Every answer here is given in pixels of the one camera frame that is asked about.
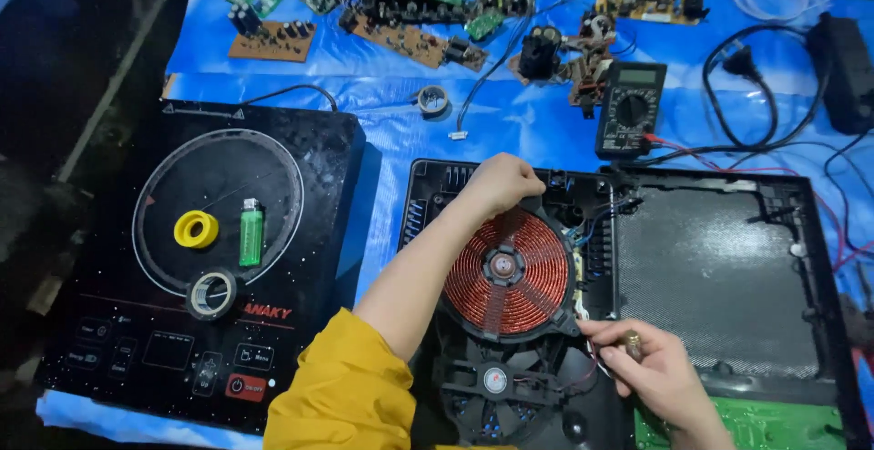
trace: digital multimeter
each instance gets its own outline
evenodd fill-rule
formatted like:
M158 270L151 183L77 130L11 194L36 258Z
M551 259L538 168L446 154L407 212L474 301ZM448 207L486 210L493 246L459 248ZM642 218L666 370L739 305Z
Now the digital multimeter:
M634 159L650 154L644 134L656 130L666 64L613 61L607 68L595 138L600 159Z

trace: yellow tape roll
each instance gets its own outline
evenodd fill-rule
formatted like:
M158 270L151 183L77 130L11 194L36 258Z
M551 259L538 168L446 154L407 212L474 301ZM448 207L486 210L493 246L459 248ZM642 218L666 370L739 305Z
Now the yellow tape roll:
M192 235L192 229L198 224L202 227L200 233ZM185 213L173 227L173 237L176 238L176 243L190 249L208 247L218 235L219 221L216 220L215 216L208 215L203 211Z

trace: hand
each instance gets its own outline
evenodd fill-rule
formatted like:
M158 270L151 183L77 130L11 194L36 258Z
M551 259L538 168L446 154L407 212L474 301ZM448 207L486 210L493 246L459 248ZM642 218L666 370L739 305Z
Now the hand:
M531 165L511 154L499 153L479 165L459 198L466 206L481 211L486 220L510 210L522 198L545 190Z
M592 343L604 346L600 358L616 374L616 388L623 398L633 389L650 411L688 433L695 446L733 447L679 337L635 319L578 323ZM640 364L624 349L610 346L629 329L640 335Z

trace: green lighter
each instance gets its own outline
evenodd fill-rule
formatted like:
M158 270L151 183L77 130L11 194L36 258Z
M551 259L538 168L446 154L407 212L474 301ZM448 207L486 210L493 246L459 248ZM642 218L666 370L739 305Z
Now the green lighter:
M264 211L257 199L243 200L239 216L239 264L257 266L261 263L261 239L264 233Z

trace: metal mesh panel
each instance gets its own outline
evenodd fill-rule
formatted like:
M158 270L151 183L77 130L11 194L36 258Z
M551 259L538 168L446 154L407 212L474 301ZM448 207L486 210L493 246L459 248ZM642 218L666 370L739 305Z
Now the metal mesh panel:
M678 335L695 366L814 377L818 362L792 232L760 221L753 194L642 187L619 219L623 318Z

